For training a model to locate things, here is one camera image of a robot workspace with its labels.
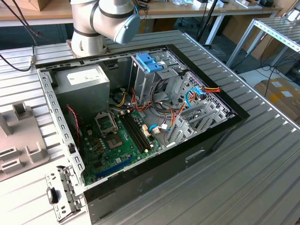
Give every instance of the metal shelf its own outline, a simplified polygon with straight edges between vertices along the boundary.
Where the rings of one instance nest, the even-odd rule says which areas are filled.
[[[296,52],[300,51],[300,24],[290,22],[285,17],[253,19],[240,42],[237,44],[231,57],[229,58],[226,64],[228,67],[230,67],[234,63],[236,56],[250,36],[251,31],[254,27],[258,27],[261,32],[254,40],[251,47],[248,49],[248,52],[250,52],[255,47],[264,32],[286,45],[286,47],[289,47]]]

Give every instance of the desk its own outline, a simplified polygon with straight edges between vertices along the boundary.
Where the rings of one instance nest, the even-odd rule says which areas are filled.
[[[294,225],[300,215],[300,128],[233,71],[177,30],[136,35],[127,45],[107,40],[111,52],[136,46],[174,44],[249,114],[209,157],[144,194],[97,225]],[[1,51],[14,66],[27,67],[31,49]],[[73,58],[67,44],[36,48],[38,63]],[[55,225],[45,173],[68,162],[63,157],[34,68],[18,72],[0,60],[0,112],[14,101],[33,108],[51,160],[0,182],[1,220],[10,225]],[[82,209],[64,225],[88,225]]]
[[[210,45],[226,15],[254,15],[254,14],[271,14],[270,17],[280,11],[280,7],[262,9],[247,9],[233,0],[225,4],[223,8],[216,8],[213,12],[213,16],[217,16],[210,35],[206,40],[206,44]],[[60,23],[72,23],[72,9],[68,0],[52,0],[41,12],[22,9],[25,18],[30,25],[45,25],[45,24],[60,24]],[[171,1],[167,3],[162,2],[150,2],[148,4],[147,19],[158,18],[179,18],[179,17],[194,17],[203,16],[204,9],[195,7],[192,4],[187,6],[176,6]],[[145,12],[140,11],[140,18],[145,17]],[[9,26],[21,26],[21,23],[11,14],[11,12],[0,5],[0,27]]]

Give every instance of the metal case frame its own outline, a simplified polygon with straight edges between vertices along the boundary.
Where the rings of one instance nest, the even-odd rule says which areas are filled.
[[[58,132],[63,137],[62,142],[65,144],[65,150],[69,155],[69,159],[71,159],[73,165],[77,165],[74,166],[74,171],[77,173],[79,183],[83,182],[80,180],[80,174],[84,169],[84,164],[79,160],[80,155],[77,149],[74,149],[73,147],[73,153],[71,153],[70,144],[74,144],[74,140],[71,136],[66,136],[66,134],[70,134],[70,132],[62,112],[60,111],[59,105],[53,105],[56,97],[51,92],[51,83],[47,75],[49,75],[50,70],[56,70],[58,68],[69,69],[71,64],[72,66],[80,66],[86,61],[89,61],[91,64],[108,60],[113,58],[113,56],[116,54],[128,57],[130,54],[134,54],[134,52],[151,52],[159,48],[165,48],[171,51],[207,86],[217,86],[201,69],[199,69],[174,45],[160,45],[151,48],[108,54],[101,57],[87,57],[37,66],[37,68],[39,68],[38,73],[47,102],[54,109],[53,112],[53,110],[50,108],[50,112],[55,126],[59,128]],[[155,157],[136,165],[135,167],[131,167],[126,171],[119,173],[117,176],[109,177],[105,182],[97,184],[89,189],[83,188],[78,184],[77,181],[74,181],[74,183],[77,184],[74,187],[74,191],[78,193],[82,193],[83,191],[92,223],[104,218],[109,213],[115,211],[129,201],[137,198],[165,180],[198,162],[204,156],[215,151],[231,134],[231,132],[249,117],[249,114],[225,92],[222,91],[221,93],[218,93],[217,96],[224,104],[232,109],[232,111],[235,113],[234,117],[229,118],[227,121],[206,130],[200,135],[194,134],[191,139],[172,147],[172,150],[166,150],[161,154],[158,154]]]

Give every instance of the blue drive bay latch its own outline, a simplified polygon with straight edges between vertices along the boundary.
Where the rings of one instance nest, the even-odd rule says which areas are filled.
[[[148,53],[137,54],[136,58],[139,62],[147,69],[149,73],[162,70],[163,67],[158,65],[155,62],[155,59],[152,58]]]

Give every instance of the aluminum table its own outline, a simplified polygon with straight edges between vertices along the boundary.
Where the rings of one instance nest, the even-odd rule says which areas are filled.
[[[258,27],[259,29],[261,29],[261,31],[255,38],[247,52],[250,52],[257,45],[263,33],[271,35],[285,45],[284,49],[271,63],[271,66],[275,65],[275,63],[280,59],[280,57],[288,48],[293,49],[295,52],[300,51],[300,24],[290,22],[285,17],[253,19],[240,42],[233,51],[231,57],[229,58],[226,64],[228,67],[230,67],[234,63],[236,56],[242,49],[244,43],[250,36],[250,33],[254,27]]]
[[[113,53],[163,44],[175,44],[251,116],[215,153],[99,225],[294,225],[300,215],[300,128],[187,34],[176,30],[141,34],[127,45],[108,41]],[[1,54],[25,68],[31,50]],[[40,46],[36,54],[38,63],[73,58],[67,44]],[[44,174],[67,160],[36,71],[17,72],[0,61],[0,112],[17,100],[33,108],[51,161],[0,183],[1,222],[54,225]],[[89,224],[85,210],[64,224]]]

